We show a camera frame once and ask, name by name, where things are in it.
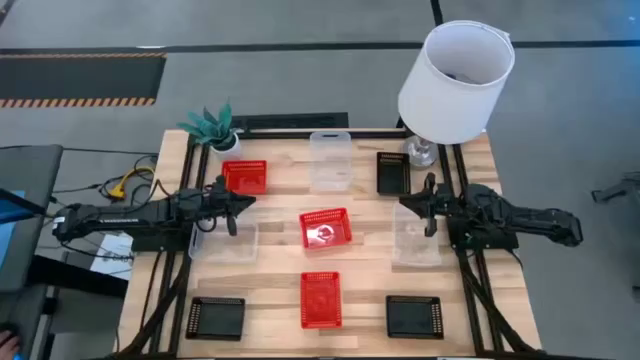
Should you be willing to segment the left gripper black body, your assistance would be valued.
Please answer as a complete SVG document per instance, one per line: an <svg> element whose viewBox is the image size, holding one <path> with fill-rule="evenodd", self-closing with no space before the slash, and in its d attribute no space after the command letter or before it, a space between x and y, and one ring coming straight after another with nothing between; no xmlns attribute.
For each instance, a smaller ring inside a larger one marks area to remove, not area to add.
<svg viewBox="0 0 640 360"><path fill-rule="evenodd" d="M225 177L218 175L209 186L209 204L213 210L210 216L211 226L206 229L212 232L216 229L218 219L224 218L228 233L235 237L238 233L236 207L234 205L235 194L226 189Z"/></svg>

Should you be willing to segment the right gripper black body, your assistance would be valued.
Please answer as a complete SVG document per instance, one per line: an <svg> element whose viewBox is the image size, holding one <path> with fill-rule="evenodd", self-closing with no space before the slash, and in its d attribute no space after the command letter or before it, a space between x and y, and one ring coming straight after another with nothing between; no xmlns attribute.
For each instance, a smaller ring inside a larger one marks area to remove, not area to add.
<svg viewBox="0 0 640 360"><path fill-rule="evenodd" d="M424 199L421 201L421 219L426 221L424 235L432 237L437 232L437 215L449 216L450 204L453 200L453 190L446 183L437 183L434 173L429 172L424 180Z"/></svg>

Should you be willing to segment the red plastic basket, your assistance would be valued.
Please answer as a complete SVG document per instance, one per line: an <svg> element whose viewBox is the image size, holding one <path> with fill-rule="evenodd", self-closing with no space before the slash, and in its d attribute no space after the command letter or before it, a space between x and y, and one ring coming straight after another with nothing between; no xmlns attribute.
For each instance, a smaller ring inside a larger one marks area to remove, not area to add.
<svg viewBox="0 0 640 360"><path fill-rule="evenodd" d="M342 327L342 300L338 272L303 272L300 311L303 329Z"/></svg>
<svg viewBox="0 0 640 360"><path fill-rule="evenodd" d="M302 244L306 250L347 245L352 241L346 208L325 209L299 216Z"/></svg>
<svg viewBox="0 0 640 360"><path fill-rule="evenodd" d="M267 188L265 160L225 161L222 164L225 188L242 195L261 195Z"/></svg>

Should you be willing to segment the black plastic basket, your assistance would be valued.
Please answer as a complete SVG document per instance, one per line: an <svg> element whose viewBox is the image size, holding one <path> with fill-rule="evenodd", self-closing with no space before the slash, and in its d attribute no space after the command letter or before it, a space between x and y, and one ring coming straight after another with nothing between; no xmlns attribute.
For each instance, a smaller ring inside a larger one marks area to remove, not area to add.
<svg viewBox="0 0 640 360"><path fill-rule="evenodd" d="M376 166L379 195L401 196L410 193L410 166L407 154L378 152Z"/></svg>
<svg viewBox="0 0 640 360"><path fill-rule="evenodd" d="M185 338L240 341L245 306L243 298L194 297L189 310Z"/></svg>
<svg viewBox="0 0 640 360"><path fill-rule="evenodd" d="M389 338L442 340L444 327L440 298L388 295L386 329Z"/></svg>

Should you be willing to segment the clear plastic bin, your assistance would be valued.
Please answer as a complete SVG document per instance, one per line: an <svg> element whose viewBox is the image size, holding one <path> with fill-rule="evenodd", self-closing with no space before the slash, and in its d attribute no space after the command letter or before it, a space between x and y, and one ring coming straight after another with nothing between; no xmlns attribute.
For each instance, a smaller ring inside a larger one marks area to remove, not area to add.
<svg viewBox="0 0 640 360"><path fill-rule="evenodd" d="M352 181L352 142L348 132L310 135L310 181L313 192L347 191Z"/></svg>
<svg viewBox="0 0 640 360"><path fill-rule="evenodd" d="M253 263L258 255L258 226L252 214L241 214L235 219L237 234L229 234L227 222L218 218L205 219L193 226L188 254L194 261L221 264Z"/></svg>
<svg viewBox="0 0 640 360"><path fill-rule="evenodd" d="M424 235L426 222L401 205L393 206L394 245L392 263L398 266L427 268L442 263L439 243Z"/></svg>

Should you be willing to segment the silver glass lamp base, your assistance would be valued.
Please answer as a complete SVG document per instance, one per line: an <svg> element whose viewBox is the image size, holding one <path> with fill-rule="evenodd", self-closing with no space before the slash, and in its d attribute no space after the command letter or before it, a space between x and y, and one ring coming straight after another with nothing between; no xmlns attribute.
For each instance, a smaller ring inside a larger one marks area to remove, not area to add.
<svg viewBox="0 0 640 360"><path fill-rule="evenodd" d="M430 167L438 158L437 145L417 135L404 141L403 152L408 155L409 163L416 168Z"/></svg>

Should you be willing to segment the white plant pot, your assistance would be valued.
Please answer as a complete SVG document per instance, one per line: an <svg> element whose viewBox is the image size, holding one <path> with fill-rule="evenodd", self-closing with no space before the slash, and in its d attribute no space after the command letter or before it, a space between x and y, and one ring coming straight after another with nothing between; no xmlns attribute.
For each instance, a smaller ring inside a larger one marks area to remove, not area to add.
<svg viewBox="0 0 640 360"><path fill-rule="evenodd" d="M242 158L242 146L237 134L234 134L230 143L224 145L221 149L210 145L215 156L221 161L235 161Z"/></svg>

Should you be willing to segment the green artificial snake plant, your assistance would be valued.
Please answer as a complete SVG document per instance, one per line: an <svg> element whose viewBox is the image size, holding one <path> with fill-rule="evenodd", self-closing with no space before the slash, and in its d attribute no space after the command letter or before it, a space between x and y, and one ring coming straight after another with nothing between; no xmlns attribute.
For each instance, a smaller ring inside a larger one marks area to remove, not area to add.
<svg viewBox="0 0 640 360"><path fill-rule="evenodd" d="M213 145L221 149L230 143L237 129L232 127L232 107L229 102L222 105L214 116L206 107L201 113L189 112L188 122L179 122L179 129L193 136L201 145Z"/></svg>

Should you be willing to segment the black perforated floor strip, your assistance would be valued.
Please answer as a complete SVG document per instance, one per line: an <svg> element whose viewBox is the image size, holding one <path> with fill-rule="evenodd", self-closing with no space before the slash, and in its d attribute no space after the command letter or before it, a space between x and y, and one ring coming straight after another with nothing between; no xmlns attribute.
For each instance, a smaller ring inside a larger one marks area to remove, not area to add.
<svg viewBox="0 0 640 360"><path fill-rule="evenodd" d="M242 130L349 128L347 112L234 115L232 127Z"/></svg>

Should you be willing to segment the white printed paper sheet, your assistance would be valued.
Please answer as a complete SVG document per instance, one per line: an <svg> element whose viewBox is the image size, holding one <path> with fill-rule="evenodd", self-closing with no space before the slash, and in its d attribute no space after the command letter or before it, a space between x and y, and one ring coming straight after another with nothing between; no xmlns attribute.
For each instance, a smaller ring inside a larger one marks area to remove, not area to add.
<svg viewBox="0 0 640 360"><path fill-rule="evenodd" d="M132 241L125 234L105 235L98 248L98 257L93 260L90 270L128 281L133 264Z"/></svg>

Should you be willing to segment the black tripod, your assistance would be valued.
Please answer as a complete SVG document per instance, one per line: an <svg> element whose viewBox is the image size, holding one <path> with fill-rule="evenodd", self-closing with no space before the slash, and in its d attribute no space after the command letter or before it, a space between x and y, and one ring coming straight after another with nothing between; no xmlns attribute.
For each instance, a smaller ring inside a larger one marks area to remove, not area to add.
<svg viewBox="0 0 640 360"><path fill-rule="evenodd" d="M614 198L624 196L633 197L640 203L640 171L627 172L615 185L591 192L595 203L607 203Z"/></svg>

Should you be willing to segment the black hazard-striped floor mat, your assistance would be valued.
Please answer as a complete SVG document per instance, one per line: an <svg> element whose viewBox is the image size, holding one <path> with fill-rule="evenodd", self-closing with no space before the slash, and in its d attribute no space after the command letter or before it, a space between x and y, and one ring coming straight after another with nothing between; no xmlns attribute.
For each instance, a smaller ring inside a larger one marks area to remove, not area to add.
<svg viewBox="0 0 640 360"><path fill-rule="evenodd" d="M0 55L0 108L151 106L166 60L165 53Z"/></svg>

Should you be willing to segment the grey desk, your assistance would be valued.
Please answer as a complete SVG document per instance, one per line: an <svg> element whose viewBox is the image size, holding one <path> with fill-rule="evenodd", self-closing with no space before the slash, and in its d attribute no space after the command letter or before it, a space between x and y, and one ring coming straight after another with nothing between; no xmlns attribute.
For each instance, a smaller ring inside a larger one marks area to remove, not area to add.
<svg viewBox="0 0 640 360"><path fill-rule="evenodd" d="M0 188L23 191L24 198L46 209L53 191L62 156L60 145L24 146L0 149ZM36 216L14 224L5 239L6 252L0 261L0 293L19 290L27 273L43 226Z"/></svg>

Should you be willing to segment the person's hand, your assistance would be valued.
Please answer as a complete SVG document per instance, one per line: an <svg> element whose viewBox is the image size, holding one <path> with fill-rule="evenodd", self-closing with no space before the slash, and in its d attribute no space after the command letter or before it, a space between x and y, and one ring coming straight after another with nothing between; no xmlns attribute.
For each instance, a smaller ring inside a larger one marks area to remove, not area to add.
<svg viewBox="0 0 640 360"><path fill-rule="evenodd" d="M0 360L14 360L20 352L20 337L14 332L0 332Z"/></svg>

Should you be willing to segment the black aluminium table frame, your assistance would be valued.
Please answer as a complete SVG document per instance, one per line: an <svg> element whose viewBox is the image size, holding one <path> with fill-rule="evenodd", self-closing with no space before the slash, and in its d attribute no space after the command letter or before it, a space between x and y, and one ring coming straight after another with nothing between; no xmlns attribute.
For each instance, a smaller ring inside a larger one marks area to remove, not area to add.
<svg viewBox="0 0 640 360"><path fill-rule="evenodd" d="M242 155L266 160L267 193L249 209L258 226L258 253L248 264L196 260L191 266L182 330L175 340L178 357L382 357L475 355L459 262L449 246L445 220L438 218L442 263L429 268L398 267L394 245L392 197L379 196L376 153L399 152L400 129L352 132L351 187L347 192L311 191L307 132L258 131L241 140ZM324 208L344 207L351 221L348 246L306 252L298 216ZM484 252L493 296L505 318L529 345L541 348L521 266L503 250ZM155 256L133 262L118 335L124 350L139 331ZM302 329L300 274L337 271L341 279L343 325L336 329ZM437 296L442 301L444 339L388 338L385 297ZM242 339L185 339L193 296L245 298Z"/></svg>

